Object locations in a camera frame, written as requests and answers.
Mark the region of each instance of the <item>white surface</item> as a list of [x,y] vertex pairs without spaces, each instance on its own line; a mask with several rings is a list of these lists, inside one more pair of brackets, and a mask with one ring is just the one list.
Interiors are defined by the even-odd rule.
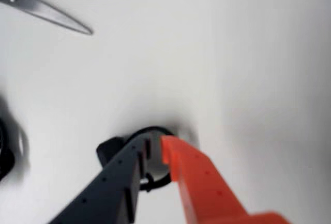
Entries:
[[[0,91],[29,144],[1,223],[46,223],[100,171],[100,142],[171,123],[248,211],[329,223],[330,0],[46,1],[95,35],[0,5]],[[141,194],[136,223],[185,223],[176,185]]]

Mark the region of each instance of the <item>black rubber ring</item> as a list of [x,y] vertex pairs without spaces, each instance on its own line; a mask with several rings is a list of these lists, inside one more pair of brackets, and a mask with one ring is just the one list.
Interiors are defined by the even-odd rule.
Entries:
[[[132,139],[134,139],[138,135],[141,135],[141,134],[146,133],[146,132],[151,132],[151,131],[159,131],[159,132],[164,133],[165,135],[174,136],[174,134],[172,132],[170,132],[169,130],[167,130],[164,127],[151,126],[151,127],[146,127],[146,128],[140,129],[139,131],[135,132],[134,134],[132,134],[129,137],[127,142],[130,142]],[[171,183],[170,173],[168,173],[167,175],[165,175],[163,178],[161,178],[158,181],[154,181],[154,178],[150,174],[147,177],[147,179],[148,179],[148,183],[140,185],[140,190],[141,191],[146,190],[147,192],[150,192],[153,189],[161,188],[161,187]]]

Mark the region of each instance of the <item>white table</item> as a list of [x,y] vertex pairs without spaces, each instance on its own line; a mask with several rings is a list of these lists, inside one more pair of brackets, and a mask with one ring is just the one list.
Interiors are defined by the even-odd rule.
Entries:
[[[1,223],[47,223],[99,143],[151,124],[193,131],[249,212],[329,223],[329,0],[46,1],[95,34],[0,5],[0,93],[26,134]],[[136,223],[185,223],[176,185],[140,194]]]

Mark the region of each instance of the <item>metal blade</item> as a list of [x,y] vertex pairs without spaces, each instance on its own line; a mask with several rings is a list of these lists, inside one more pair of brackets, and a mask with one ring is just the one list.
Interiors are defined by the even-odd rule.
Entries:
[[93,32],[77,20],[51,7],[41,0],[0,0],[5,4],[18,8],[26,13],[68,29],[91,35]]

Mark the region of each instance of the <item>black plastic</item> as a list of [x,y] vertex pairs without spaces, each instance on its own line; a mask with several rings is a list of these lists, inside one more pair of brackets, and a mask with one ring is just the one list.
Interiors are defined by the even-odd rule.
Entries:
[[125,141],[121,137],[111,138],[101,143],[97,148],[98,158],[102,167],[106,164],[123,148]]
[[142,134],[128,142],[50,223],[134,223],[140,179],[146,171],[147,139],[148,135]]

